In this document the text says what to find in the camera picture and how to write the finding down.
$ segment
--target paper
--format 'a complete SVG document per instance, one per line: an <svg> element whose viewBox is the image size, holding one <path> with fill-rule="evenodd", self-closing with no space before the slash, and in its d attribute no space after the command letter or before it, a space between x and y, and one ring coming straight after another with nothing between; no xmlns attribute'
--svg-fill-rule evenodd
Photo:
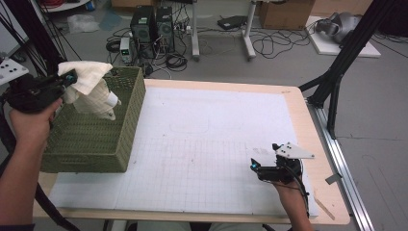
<svg viewBox="0 0 408 231"><path fill-rule="evenodd" d="M275 166L271 145L288 141L282 95L147 88L128 170L59 173L50 198L57 207L284 216L275 188L249 166Z"/></svg>

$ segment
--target white cloth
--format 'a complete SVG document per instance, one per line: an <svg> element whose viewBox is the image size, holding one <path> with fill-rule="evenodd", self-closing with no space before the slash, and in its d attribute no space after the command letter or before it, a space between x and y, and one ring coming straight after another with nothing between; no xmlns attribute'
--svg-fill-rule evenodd
<svg viewBox="0 0 408 231"><path fill-rule="evenodd" d="M212 223L209 231L262 231L260 223ZM138 231L191 231L184 221L138 221Z"/></svg>
<svg viewBox="0 0 408 231"><path fill-rule="evenodd" d="M58 64L58 75L63 75L69 70L75 69L78 80L71 87L84 95L88 95L99 83L99 80L112 68L111 64L92 61L65 62Z"/></svg>
<svg viewBox="0 0 408 231"><path fill-rule="evenodd" d="M78 113L115 120L113 107L121 103L102 79L112 65L89 61L66 62L59 64L58 74L65 74L71 69L75 69L78 80L66 89L64 103L73 103Z"/></svg>

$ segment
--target hand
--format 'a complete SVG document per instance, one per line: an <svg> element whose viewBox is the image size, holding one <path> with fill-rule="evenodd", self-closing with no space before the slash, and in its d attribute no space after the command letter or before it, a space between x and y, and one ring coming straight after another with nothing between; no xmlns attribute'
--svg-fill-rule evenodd
<svg viewBox="0 0 408 231"><path fill-rule="evenodd" d="M40 148L43 151L50 131L49 122L54 119L54 113L62 103L60 98L38 114L23 114L12 109L10 119L17 145Z"/></svg>
<svg viewBox="0 0 408 231"><path fill-rule="evenodd" d="M288 185L281 182L274 182L273 186L278 191L281 203L287 213L305 211L306 215L305 202L295 181L292 181Z"/></svg>
<svg viewBox="0 0 408 231"><path fill-rule="evenodd" d="M293 231L313 230L312 224L307 217L305 202L297 183L292 181L288 185L285 185L281 182L273 182L273 186L279 193L283 208L291 220Z"/></svg>

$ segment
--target green wicker basket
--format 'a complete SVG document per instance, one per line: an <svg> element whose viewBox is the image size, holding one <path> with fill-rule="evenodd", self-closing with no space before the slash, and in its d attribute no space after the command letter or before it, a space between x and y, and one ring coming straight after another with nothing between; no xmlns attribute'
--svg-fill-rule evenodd
<svg viewBox="0 0 408 231"><path fill-rule="evenodd" d="M64 105L53 122L41 171L126 171L146 89L137 67L111 72L115 76L104 79L122 102L114 107L116 120L78 114L73 105Z"/></svg>

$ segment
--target black sleeve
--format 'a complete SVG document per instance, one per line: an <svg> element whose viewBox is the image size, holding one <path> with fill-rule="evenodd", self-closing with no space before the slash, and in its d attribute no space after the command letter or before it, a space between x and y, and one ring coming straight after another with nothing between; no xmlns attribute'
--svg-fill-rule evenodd
<svg viewBox="0 0 408 231"><path fill-rule="evenodd" d="M34 224L0 225L0 231L34 231Z"/></svg>

